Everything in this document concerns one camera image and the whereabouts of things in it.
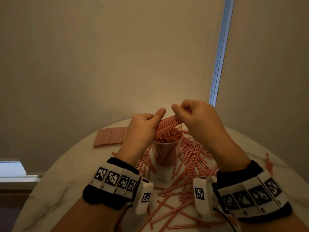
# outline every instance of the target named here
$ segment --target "wire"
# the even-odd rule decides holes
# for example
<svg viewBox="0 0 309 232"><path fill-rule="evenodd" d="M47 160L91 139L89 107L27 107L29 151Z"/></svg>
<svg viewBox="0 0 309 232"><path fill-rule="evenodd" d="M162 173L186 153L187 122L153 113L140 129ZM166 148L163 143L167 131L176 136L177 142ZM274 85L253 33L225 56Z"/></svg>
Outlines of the wire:
<svg viewBox="0 0 309 232"><path fill-rule="evenodd" d="M217 209L215 207L213 207L213 210L220 213L224 217L224 219L230 224L230 226L232 227L234 232L237 232L236 229L234 228L234 226L232 225L232 223L230 222L230 220L225 216L225 214L222 211L220 211L219 209Z"/></svg>
<svg viewBox="0 0 309 232"><path fill-rule="evenodd" d="M121 214L121 216L120 216L120 218L119 218L119 220L118 220L118 222L117 222L117 224L116 224L116 226L115 226L114 232L117 232L118 226L119 226L119 224L120 224L120 222L121 222L121 218L124 216L124 214L126 213L126 211L127 211L129 208L131 208L131 207L133 207L133 204L130 204L130 205L129 205L128 207L126 207L126 209L123 211L123 213Z"/></svg>

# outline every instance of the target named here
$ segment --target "marble tabletop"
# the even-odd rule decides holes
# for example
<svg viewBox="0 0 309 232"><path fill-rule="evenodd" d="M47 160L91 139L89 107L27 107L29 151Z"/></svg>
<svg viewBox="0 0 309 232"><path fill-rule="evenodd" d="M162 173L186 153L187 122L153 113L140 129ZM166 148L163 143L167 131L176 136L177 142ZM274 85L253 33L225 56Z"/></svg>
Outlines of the marble tabletop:
<svg viewBox="0 0 309 232"><path fill-rule="evenodd" d="M124 120L108 127L128 126L129 120ZM309 185L296 174L285 162L275 156L272 152L251 140L250 138L226 128L231 138L246 152L246 154L265 167L265 153L269 153L270 161L273 163L273 175L289 198L295 214L309 227ZM84 187L88 184L94 171L100 162L105 162L117 152L120 146L106 148L93 148L96 132L81 140L70 150L68 150L56 163L44 174L43 178L33 189L26 201L13 232L48 232L69 210L69 208L81 197ZM151 174L150 180L157 187L169 187L172 183L171 174L173 168L160 168L156 166L158 173ZM155 191L151 198L150 209L154 210L162 200ZM181 203L177 197L170 197L168 204L176 207ZM170 209L162 207L155 217L164 214ZM197 216L193 206L188 206L184 211L192 216ZM136 231L141 222L147 218L142 215L135 218L133 213L127 211L122 222L124 232ZM154 230L158 231L166 222L167 218L154 224ZM189 218L177 215L170 225L192 224ZM150 231L149 224L143 231ZM201 231L200 228L180 229L177 231ZM228 224L214 226L203 231L232 231Z"/></svg>

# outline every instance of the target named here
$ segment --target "white marble table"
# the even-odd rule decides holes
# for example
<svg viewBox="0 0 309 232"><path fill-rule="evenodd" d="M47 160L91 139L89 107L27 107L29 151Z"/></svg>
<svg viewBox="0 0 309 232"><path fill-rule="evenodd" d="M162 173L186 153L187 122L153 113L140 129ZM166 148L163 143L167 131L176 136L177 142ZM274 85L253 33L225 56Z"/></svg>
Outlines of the white marble table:
<svg viewBox="0 0 309 232"><path fill-rule="evenodd" d="M108 127L127 126L130 120L121 121ZM248 137L226 128L232 139L248 154L248 156L265 167L265 153L269 153L270 161L274 164L273 175L278 183L288 195L290 203L296 215L309 226L309 185L305 183L300 176L296 174L286 163L271 153L269 150L249 139ZM97 169L100 162L105 162L112 155L111 152L117 152L120 146L94 149L92 147L96 137L96 132L81 140L70 150L68 150L57 162L47 171L41 181L32 191L25 203L13 228L13 232L48 232L60 220L60 218L69 210L69 208L81 197L84 187ZM152 174L150 180L157 187L169 187L171 185L170 169L160 169L157 167L158 174ZM160 196L154 194L151 198L150 208L158 205L157 199L162 200ZM167 201L172 206L180 205L177 197L170 197ZM162 207L157 215L169 211ZM193 206L186 207L185 212L196 215ZM138 220L134 218L128 210L122 223L124 232L136 231L139 227ZM157 231L166 222L167 218L154 224L154 230ZM177 215L170 225L193 224L193 222ZM149 224L143 231L150 231ZM196 229L181 229L177 231L201 231ZM222 226L203 228L202 231L232 231L228 224Z"/></svg>

